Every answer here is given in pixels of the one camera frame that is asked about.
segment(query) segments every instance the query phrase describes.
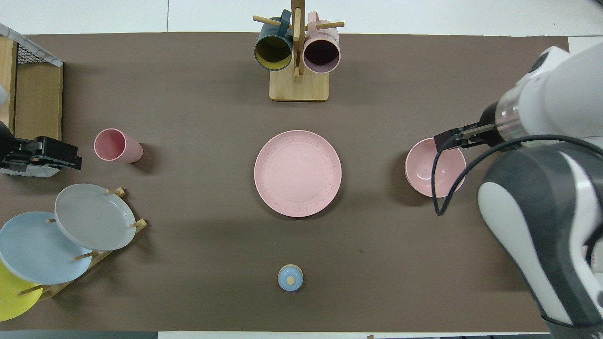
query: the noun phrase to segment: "bowl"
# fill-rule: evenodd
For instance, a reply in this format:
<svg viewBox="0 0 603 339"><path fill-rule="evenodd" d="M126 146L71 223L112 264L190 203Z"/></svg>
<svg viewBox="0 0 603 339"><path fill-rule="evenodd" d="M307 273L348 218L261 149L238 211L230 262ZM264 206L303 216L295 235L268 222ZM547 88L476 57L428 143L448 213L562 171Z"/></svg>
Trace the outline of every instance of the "bowl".
<svg viewBox="0 0 603 339"><path fill-rule="evenodd" d="M408 183L417 192L427 197L432 197L431 169L434 165L436 154L437 150L434 139L427 138L419 141L411 148L404 163L404 172ZM454 184L454 181L465 167L467 167L467 163L460 149L453 148L442 152L435 170L435 192L437 198L443 198L448 195L452 184ZM456 187L456 190L461 187L464 181L465 178Z"/></svg>

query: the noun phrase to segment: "wooden panel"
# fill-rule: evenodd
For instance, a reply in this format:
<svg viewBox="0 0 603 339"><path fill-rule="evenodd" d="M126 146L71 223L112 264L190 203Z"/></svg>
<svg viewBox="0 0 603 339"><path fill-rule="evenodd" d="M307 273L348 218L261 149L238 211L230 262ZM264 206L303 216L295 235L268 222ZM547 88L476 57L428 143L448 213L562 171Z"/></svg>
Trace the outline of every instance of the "wooden panel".
<svg viewBox="0 0 603 339"><path fill-rule="evenodd" d="M63 67L29 63L17 67L14 136L61 140Z"/></svg>
<svg viewBox="0 0 603 339"><path fill-rule="evenodd" d="M0 121L8 129L14 129L14 81L17 66L17 43L0 36L0 85L8 93L8 99L0 105Z"/></svg>
<svg viewBox="0 0 603 339"><path fill-rule="evenodd" d="M270 98L274 101L326 101L329 74L305 72L294 77L293 62L285 69L270 72Z"/></svg>

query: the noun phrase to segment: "pink mug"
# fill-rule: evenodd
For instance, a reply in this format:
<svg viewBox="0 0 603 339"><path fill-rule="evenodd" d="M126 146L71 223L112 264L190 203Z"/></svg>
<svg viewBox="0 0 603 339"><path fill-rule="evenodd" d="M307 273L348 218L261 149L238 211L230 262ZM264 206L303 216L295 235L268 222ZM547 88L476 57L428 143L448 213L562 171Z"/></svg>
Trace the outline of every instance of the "pink mug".
<svg viewBox="0 0 603 339"><path fill-rule="evenodd" d="M131 163L142 157L142 146L124 132L107 128L94 139L94 153L105 161Z"/></svg>
<svg viewBox="0 0 603 339"><path fill-rule="evenodd" d="M328 24L320 20L316 11L308 14L308 34L303 45L303 63L315 73L329 73L339 65L339 33L337 28L316 29L317 24Z"/></svg>

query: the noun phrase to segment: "brown table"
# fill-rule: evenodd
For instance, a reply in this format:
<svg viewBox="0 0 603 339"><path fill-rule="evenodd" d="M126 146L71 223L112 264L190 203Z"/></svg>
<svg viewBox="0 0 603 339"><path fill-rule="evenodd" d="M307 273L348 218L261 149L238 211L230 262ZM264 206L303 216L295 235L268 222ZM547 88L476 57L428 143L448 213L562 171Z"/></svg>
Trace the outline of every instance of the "brown table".
<svg viewBox="0 0 603 339"><path fill-rule="evenodd" d="M545 331L520 274L482 221L472 172L450 209L407 184L415 142L477 121L563 37L341 36L325 103L276 103L253 33L30 37L65 62L63 140L81 171L0 176L0 224L52 211L73 183L128 189L149 227L60 294L0 323L11 329ZM93 152L107 127L138 139L136 164ZM295 220L259 197L264 143L326 138L343 180L324 211ZM464 151L468 160L484 148ZM305 284L282 291L297 264Z"/></svg>

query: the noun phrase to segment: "blue lid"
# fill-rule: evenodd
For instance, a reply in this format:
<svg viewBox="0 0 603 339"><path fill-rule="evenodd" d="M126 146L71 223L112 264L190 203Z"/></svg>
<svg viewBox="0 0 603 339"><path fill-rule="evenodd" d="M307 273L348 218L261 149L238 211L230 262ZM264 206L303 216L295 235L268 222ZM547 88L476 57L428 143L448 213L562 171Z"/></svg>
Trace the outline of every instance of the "blue lid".
<svg viewBox="0 0 603 339"><path fill-rule="evenodd" d="M279 271L279 285L285 291L296 291L303 284L303 273L296 265L285 265Z"/></svg>

